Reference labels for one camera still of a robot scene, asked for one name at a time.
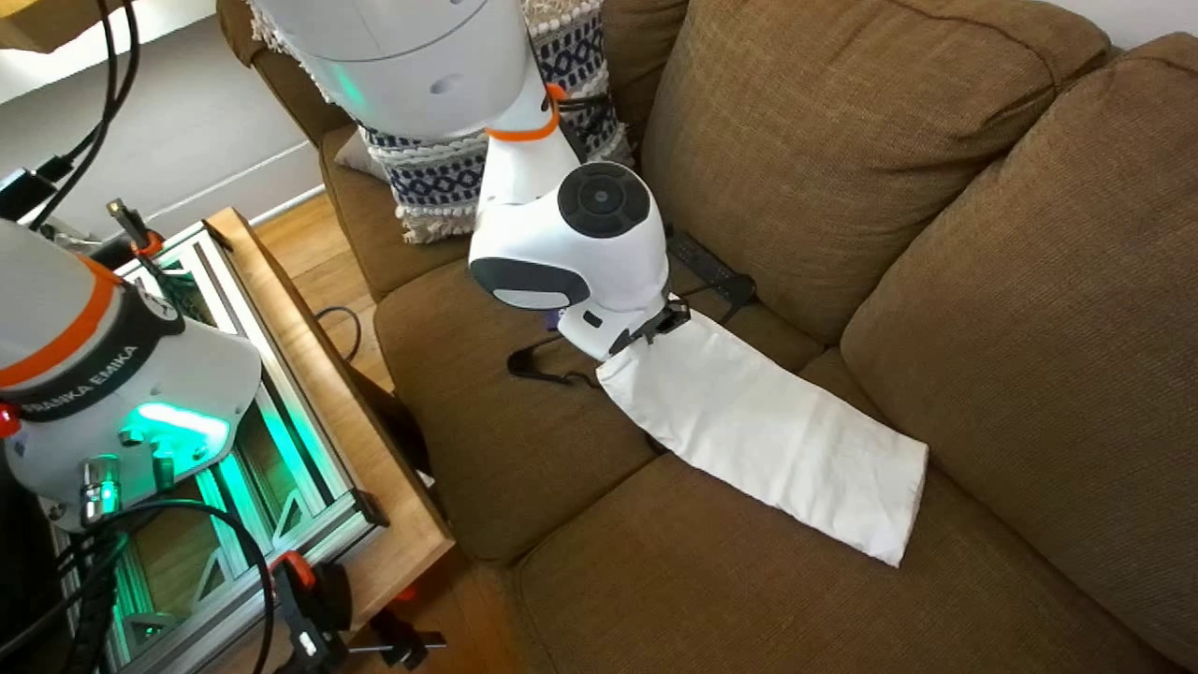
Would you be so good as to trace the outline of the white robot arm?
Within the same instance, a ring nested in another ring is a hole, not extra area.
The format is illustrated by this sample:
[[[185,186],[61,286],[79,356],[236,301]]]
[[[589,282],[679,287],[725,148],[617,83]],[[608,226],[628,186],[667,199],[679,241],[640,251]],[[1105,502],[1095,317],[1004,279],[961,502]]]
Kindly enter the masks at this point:
[[[483,136],[472,279],[546,310],[590,361],[652,341],[667,230],[623,163],[589,163],[567,114],[608,89],[602,0],[259,0],[316,85],[357,123],[418,143]]]

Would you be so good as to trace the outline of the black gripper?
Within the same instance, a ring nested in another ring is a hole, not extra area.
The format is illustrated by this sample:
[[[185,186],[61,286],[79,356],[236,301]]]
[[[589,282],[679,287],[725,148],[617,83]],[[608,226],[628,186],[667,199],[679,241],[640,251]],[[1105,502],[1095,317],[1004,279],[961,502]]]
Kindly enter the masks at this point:
[[[679,330],[688,321],[688,305],[687,301],[667,301],[659,316],[652,316],[640,330],[623,330],[623,337],[610,345],[610,351],[627,351],[638,341],[655,341],[659,335]]]

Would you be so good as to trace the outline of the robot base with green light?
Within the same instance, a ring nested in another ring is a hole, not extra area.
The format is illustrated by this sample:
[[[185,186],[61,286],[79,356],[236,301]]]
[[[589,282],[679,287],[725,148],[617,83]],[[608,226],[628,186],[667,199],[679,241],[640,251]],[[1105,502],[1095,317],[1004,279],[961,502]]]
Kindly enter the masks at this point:
[[[216,466],[259,377],[244,337],[0,230],[4,461],[39,500],[101,520]]]

